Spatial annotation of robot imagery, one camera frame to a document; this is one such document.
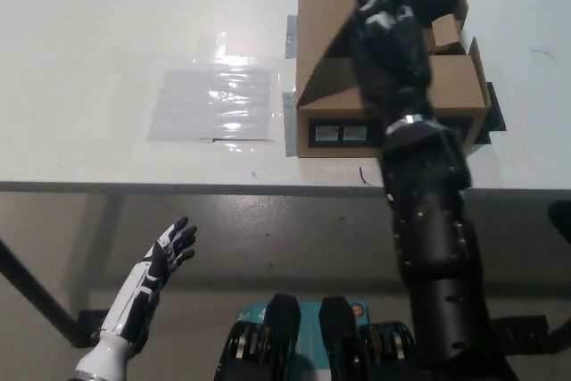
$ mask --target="open cardboard box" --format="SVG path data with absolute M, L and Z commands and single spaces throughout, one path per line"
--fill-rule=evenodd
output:
M 490 107 L 476 41 L 461 51 L 466 0 L 411 0 L 431 56 L 429 96 L 439 119 L 458 130 L 463 149 L 476 141 Z M 377 156 L 377 112 L 366 110 L 352 72 L 348 20 L 354 0 L 299 0 L 297 21 L 297 154 Z

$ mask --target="clear plastic sheet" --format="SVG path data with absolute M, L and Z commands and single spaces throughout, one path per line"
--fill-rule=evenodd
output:
M 149 140 L 269 140 L 274 74 L 225 50 L 226 33 L 201 37 L 193 64 L 167 71 Z

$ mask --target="gray floor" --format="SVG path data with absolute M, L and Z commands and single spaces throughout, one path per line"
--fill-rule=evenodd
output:
M 66 308 L 105 308 L 149 243 L 188 214 L 200 228 L 196 256 L 165 290 L 129 377 L 207 380 L 236 314 L 277 290 L 304 300 L 346 293 L 367 300 L 373 320 L 410 322 L 397 277 L 390 286 L 378 274 L 394 270 L 383 206 L 360 198 L 0 194 L 0 236 Z M 556 327 L 571 316 L 571 300 L 557 294 L 526 297 L 519 287 L 510 295 L 493 293 L 494 317 L 545 313 Z M 35 379 L 40 371 L 42 379 L 66 379 L 81 351 L 3 278 L 0 296 L 2 378 Z M 563 380 L 571 354 L 515 365 L 523 380 Z

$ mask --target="orange sticker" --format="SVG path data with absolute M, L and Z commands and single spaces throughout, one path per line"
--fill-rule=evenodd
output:
M 356 319 L 365 315 L 365 308 L 360 303 L 354 303 L 352 309 Z

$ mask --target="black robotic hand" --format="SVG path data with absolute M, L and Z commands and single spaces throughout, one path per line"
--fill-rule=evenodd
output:
M 352 59 L 364 100 L 380 109 L 386 128 L 411 112 L 433 117 L 428 52 L 409 0 L 356 1 Z

